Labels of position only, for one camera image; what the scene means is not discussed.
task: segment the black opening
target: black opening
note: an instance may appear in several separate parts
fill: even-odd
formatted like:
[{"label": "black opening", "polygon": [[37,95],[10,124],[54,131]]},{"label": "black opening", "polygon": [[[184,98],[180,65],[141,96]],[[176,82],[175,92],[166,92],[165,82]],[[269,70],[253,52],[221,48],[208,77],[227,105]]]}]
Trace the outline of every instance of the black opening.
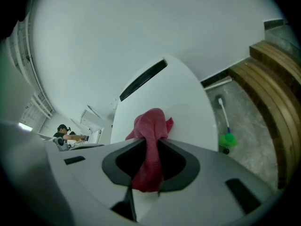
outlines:
[{"label": "black opening", "polygon": [[164,180],[169,180],[185,168],[185,158],[167,145],[159,143],[158,152]]},{"label": "black opening", "polygon": [[128,174],[132,180],[145,160],[146,143],[130,148],[116,158],[116,165]]}]

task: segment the black cap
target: black cap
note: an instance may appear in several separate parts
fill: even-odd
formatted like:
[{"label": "black cap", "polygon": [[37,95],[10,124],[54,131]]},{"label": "black cap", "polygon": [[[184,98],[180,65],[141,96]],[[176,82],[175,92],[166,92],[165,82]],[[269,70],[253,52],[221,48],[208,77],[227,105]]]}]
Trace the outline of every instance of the black cap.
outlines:
[{"label": "black cap", "polygon": [[59,127],[57,128],[57,131],[59,131],[60,129],[66,129],[66,130],[68,130],[67,127],[64,124],[59,125]]}]

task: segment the light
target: light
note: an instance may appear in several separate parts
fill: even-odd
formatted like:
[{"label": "light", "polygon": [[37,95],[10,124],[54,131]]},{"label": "light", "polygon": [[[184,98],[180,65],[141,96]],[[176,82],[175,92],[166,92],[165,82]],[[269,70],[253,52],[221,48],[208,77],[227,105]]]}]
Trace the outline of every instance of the light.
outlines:
[{"label": "light", "polygon": [[26,131],[32,131],[32,128],[30,126],[26,126],[22,123],[19,123],[19,127]]}]

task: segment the black slot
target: black slot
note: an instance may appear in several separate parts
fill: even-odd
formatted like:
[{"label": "black slot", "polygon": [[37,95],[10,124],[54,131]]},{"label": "black slot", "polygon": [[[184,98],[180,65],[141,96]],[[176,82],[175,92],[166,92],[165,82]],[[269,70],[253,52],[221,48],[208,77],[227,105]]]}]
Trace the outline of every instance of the black slot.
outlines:
[{"label": "black slot", "polygon": [[120,95],[120,100],[123,101],[125,98],[129,97],[132,93],[138,90],[143,84],[149,81],[157,73],[167,67],[167,62],[161,60],[160,62],[153,65],[147,71],[142,73],[137,79],[135,79]]},{"label": "black slot", "polygon": [[158,146],[164,181],[178,175],[186,165],[185,158],[163,143]]},{"label": "black slot", "polygon": [[260,206],[261,203],[239,179],[230,179],[226,181],[226,185],[246,214]]},{"label": "black slot", "polygon": [[116,158],[116,165],[132,180],[145,160],[146,144],[135,146]]},{"label": "black slot", "polygon": [[83,156],[76,156],[76,157],[64,159],[66,165],[73,164],[73,163],[83,161],[83,160],[85,160],[85,158]]}]

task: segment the mop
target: mop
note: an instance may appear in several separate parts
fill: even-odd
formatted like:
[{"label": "mop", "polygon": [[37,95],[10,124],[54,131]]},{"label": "mop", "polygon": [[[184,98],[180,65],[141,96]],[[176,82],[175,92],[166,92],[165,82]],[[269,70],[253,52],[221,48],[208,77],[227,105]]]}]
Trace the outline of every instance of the mop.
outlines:
[{"label": "mop", "polygon": [[217,95],[215,97],[215,105],[218,109],[222,109],[223,114],[225,116],[225,120],[227,123],[227,134],[220,136],[218,140],[218,144],[220,146],[231,147],[237,145],[237,139],[231,134],[230,125],[228,121],[228,117],[225,111],[225,100],[222,95]]}]

